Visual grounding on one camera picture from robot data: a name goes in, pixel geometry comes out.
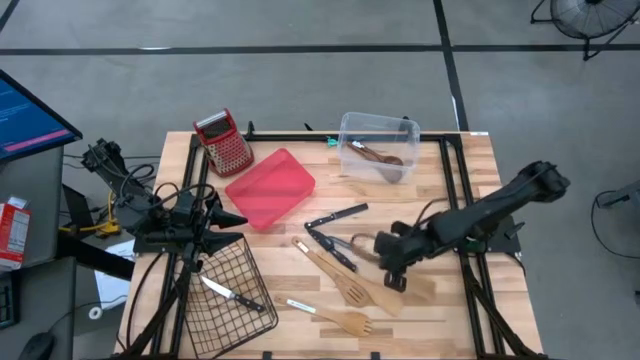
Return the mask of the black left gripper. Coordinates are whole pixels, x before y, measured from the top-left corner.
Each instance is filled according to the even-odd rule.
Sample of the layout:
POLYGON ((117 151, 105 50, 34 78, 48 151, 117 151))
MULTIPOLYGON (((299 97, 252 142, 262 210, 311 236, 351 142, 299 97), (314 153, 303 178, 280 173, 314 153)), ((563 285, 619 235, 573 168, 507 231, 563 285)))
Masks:
MULTIPOLYGON (((147 232, 147 251, 152 253, 180 253, 194 241, 198 225, 204 216, 204 199, 190 192, 177 196, 171 209, 162 206, 150 210, 150 225, 147 232)), ((207 219, 211 226, 220 229, 244 225, 248 219, 225 211, 219 202, 207 203, 207 219)), ((219 250, 243 239, 238 232, 213 232, 202 234, 202 251, 213 255, 219 250)))

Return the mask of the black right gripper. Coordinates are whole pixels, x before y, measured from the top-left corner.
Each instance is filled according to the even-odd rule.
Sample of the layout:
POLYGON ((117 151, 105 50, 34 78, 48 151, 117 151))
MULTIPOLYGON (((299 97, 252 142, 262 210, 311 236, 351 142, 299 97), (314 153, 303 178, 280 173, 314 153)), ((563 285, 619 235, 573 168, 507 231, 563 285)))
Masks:
POLYGON ((429 216, 414 225, 396 221, 392 229, 400 230, 400 233, 379 231, 375 235, 374 252, 379 256, 377 264, 380 269, 387 271, 384 276, 385 287, 392 290, 396 287, 398 292, 404 293, 406 268, 436 253, 438 244, 429 229, 431 219, 432 216, 429 216))

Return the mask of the large black-handled knife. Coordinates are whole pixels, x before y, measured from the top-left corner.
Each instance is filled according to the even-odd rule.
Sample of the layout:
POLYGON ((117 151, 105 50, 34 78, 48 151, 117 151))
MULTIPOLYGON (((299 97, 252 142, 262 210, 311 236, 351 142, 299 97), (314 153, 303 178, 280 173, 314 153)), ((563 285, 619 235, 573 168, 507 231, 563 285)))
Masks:
POLYGON ((307 232, 325 251, 330 253, 341 265, 345 266, 354 273, 357 272, 357 265, 335 248, 335 243, 333 240, 314 229, 308 229, 307 232))

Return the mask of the labelled wooden spork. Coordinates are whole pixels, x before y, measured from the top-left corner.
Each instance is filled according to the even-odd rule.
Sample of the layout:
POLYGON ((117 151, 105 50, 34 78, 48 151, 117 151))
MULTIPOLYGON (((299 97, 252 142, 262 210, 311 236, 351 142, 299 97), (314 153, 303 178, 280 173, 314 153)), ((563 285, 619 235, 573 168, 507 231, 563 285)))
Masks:
POLYGON ((359 312, 329 309, 305 300, 280 294, 275 295, 274 300, 277 303, 329 320, 353 336, 366 337, 373 330, 371 319, 359 312))

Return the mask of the labelled wooden slotted spatula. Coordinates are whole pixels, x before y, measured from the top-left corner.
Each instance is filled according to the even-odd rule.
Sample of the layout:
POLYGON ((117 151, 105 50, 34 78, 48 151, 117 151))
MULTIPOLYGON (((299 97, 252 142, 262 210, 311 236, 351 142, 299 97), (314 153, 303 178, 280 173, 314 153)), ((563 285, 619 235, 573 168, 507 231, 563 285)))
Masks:
POLYGON ((334 282, 336 288, 345 301, 357 308, 363 308, 372 303, 367 291, 353 280, 344 276, 334 266, 322 260, 319 255, 307 247, 298 237, 291 240, 293 246, 300 250, 311 262, 321 269, 334 282))

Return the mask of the small black-handled paring knife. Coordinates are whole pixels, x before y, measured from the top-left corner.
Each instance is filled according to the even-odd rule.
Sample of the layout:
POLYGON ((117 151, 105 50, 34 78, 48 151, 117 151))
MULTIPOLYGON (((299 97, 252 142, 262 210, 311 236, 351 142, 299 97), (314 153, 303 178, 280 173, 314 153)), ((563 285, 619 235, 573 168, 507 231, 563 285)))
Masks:
POLYGON ((223 296, 226 299, 230 299, 230 300, 234 300, 236 302, 238 302, 239 304, 241 304, 242 306, 256 311, 258 313, 261 313, 265 310, 265 307, 249 298, 244 297, 242 294, 239 293, 235 293, 233 292, 231 289, 228 289, 224 286, 222 286, 219 283, 216 283, 215 281, 206 278, 204 276, 201 276, 201 280, 202 282, 212 291, 214 291, 215 293, 217 293, 218 295, 223 296))

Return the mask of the sheathed black-handled knife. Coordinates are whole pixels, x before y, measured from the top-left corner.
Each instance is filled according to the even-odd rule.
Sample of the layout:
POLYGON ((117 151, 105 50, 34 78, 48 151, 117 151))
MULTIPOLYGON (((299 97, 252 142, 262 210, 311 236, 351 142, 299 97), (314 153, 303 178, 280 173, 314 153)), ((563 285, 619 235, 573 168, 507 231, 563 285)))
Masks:
POLYGON ((331 222, 331 221, 333 221, 335 219, 336 219, 336 214, 335 213, 331 213, 331 214, 329 214, 327 216, 324 216, 324 217, 321 217, 321 218, 306 222, 304 224, 304 227, 305 227, 305 229, 312 229, 312 228, 320 226, 322 224, 331 222))

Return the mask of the dark wooden spoon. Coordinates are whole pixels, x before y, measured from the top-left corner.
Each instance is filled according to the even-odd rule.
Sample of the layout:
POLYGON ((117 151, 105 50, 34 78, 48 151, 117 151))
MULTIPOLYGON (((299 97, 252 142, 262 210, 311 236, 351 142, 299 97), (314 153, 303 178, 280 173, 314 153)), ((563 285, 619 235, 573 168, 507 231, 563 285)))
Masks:
POLYGON ((397 165, 403 166, 404 162, 396 157, 391 155, 381 155, 374 150, 368 148, 367 146, 361 144, 360 142, 354 141, 347 144, 347 146, 359 154, 361 157, 367 159, 368 161, 380 162, 389 165, 397 165))

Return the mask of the pink plastic tray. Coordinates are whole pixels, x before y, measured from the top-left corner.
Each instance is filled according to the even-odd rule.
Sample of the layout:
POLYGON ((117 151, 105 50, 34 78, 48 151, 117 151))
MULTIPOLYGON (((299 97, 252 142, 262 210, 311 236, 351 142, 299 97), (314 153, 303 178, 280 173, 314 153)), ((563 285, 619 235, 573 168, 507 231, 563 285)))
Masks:
POLYGON ((248 223, 258 231, 306 199, 314 177, 285 148, 280 148, 225 188, 225 193, 248 223))

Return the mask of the red metal box grater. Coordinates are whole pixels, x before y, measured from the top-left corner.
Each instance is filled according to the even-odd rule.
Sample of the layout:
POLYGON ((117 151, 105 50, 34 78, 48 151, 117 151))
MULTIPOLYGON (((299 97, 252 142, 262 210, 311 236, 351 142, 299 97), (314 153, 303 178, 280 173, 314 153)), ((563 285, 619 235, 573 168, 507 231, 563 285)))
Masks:
POLYGON ((193 123, 204 147, 210 169, 219 177, 229 177, 254 162, 251 147, 238 131, 228 108, 193 123))

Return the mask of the white paper sheet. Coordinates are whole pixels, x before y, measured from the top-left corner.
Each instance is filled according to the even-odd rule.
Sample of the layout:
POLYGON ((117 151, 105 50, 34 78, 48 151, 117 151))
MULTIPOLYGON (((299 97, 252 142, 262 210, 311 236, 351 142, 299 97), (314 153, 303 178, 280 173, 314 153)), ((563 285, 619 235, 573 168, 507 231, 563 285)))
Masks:
MULTIPOLYGON (((106 249, 108 253, 134 261, 134 240, 112 245, 106 249)), ((107 311, 126 302, 130 281, 107 275, 104 272, 94 271, 101 309, 107 311)))

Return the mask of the black beam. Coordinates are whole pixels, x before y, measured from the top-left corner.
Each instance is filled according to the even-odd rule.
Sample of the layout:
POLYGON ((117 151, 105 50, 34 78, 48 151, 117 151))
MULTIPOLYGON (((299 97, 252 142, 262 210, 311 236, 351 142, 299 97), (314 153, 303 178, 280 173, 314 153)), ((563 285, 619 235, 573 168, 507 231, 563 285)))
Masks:
POLYGON ((135 263, 87 244, 66 232, 58 232, 56 257, 73 257, 81 265, 122 280, 131 280, 135 263))

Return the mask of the clear plastic container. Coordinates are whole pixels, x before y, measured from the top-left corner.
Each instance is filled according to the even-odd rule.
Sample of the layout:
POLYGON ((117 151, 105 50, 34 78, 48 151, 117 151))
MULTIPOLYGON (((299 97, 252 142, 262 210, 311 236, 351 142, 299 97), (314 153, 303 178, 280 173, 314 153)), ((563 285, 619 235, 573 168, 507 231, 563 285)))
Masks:
POLYGON ((396 184, 407 182, 418 162, 420 135, 420 127, 413 120, 348 112, 341 121, 337 146, 342 174, 391 184, 378 172, 379 162, 368 161, 347 146, 357 141, 381 155, 400 158, 404 162, 403 177, 396 184))

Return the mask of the grey desk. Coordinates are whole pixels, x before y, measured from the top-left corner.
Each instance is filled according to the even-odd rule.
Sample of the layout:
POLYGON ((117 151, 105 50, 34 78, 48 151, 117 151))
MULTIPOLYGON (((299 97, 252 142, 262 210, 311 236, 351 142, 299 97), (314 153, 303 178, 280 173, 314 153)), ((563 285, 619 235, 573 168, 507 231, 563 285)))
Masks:
POLYGON ((33 335, 55 338, 50 360, 71 360, 76 262, 58 259, 61 147, 8 163, 0 171, 0 202, 14 196, 31 212, 20 277, 20 320, 0 330, 0 360, 17 360, 33 335))

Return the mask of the red cardboard box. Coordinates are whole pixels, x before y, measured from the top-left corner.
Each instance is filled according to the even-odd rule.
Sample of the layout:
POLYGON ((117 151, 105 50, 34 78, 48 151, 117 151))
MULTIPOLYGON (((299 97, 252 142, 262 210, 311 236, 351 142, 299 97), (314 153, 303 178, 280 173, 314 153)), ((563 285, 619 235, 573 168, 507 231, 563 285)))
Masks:
POLYGON ((22 199, 0 203, 0 273, 18 270, 25 258, 31 211, 22 199))

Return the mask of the black computer mouse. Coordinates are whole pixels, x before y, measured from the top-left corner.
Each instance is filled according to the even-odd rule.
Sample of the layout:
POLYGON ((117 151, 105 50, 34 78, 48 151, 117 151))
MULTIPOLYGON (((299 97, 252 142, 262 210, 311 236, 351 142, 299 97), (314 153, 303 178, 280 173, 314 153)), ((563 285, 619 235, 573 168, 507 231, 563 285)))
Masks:
POLYGON ((50 332, 36 333, 26 342, 18 360, 50 360, 55 342, 50 332))

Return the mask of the computer monitor blue screen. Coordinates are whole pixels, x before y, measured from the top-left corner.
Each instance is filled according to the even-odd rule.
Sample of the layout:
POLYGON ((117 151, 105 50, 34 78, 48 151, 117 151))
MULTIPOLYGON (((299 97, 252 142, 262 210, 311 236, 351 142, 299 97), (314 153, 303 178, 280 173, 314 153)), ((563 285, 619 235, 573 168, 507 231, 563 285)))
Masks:
POLYGON ((82 138, 76 127, 0 69, 0 165, 82 138))

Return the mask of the black keyboard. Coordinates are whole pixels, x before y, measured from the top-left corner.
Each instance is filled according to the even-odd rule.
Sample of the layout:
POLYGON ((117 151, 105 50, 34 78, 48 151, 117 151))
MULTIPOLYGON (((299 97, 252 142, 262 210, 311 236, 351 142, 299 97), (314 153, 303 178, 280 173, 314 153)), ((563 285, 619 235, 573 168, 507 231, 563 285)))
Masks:
POLYGON ((16 272, 0 274, 0 330, 20 321, 20 280, 16 272))

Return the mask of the black floor fan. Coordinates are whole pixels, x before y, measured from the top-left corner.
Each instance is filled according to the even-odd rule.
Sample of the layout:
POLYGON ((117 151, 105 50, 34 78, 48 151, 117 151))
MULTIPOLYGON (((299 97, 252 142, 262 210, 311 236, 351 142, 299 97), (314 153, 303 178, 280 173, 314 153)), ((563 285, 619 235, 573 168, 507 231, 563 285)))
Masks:
POLYGON ((640 15, 640 0, 540 0, 529 22, 551 23, 581 40, 582 60, 599 55, 640 15))

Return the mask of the black aluminium table frame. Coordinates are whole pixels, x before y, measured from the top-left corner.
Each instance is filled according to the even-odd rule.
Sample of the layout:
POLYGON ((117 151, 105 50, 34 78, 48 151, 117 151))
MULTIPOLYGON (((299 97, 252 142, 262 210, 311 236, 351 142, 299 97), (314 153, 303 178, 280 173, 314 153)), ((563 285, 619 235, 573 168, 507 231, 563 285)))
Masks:
MULTIPOLYGON (((168 132, 159 165, 158 181, 180 184, 186 170, 188 150, 194 132, 168 132)), ((470 132, 424 132, 420 140, 418 165, 404 184, 384 185, 360 182, 340 174, 337 150, 327 147, 326 136, 337 133, 321 131, 255 132, 249 144, 256 161, 262 161, 279 148, 286 148, 315 178, 312 195, 298 207, 276 221, 270 230, 256 232, 249 225, 231 229, 244 232, 270 296, 290 293, 322 306, 347 308, 333 281, 290 240, 301 237, 309 246, 315 242, 307 236, 302 223, 325 216, 356 203, 366 202, 369 210, 354 217, 327 224, 328 231, 340 236, 366 230, 388 230, 395 220, 413 222, 421 208, 433 198, 449 193, 479 198, 497 190, 500 177, 487 134, 470 132)), ((536 353, 543 347, 536 325, 522 268, 509 256, 487 253, 484 275, 489 275, 494 300, 502 316, 523 344, 536 353)), ((169 255, 163 255, 149 272, 141 287, 132 315, 131 343, 147 325, 159 307, 162 283, 169 255)), ((469 259, 480 280, 480 262, 469 259)), ((366 313, 374 322, 372 335, 357 338, 348 335, 328 320, 276 305, 279 322, 275 329, 221 355, 217 359, 262 359, 270 355, 279 359, 476 359, 475 342, 470 325, 467 296, 459 256, 449 252, 433 260, 424 260, 409 268, 437 283, 436 295, 427 301, 409 292, 401 294, 404 307, 398 317, 376 306, 351 308, 366 313)), ((144 354, 169 353, 173 346, 176 306, 161 327, 161 340, 147 346, 144 354)))

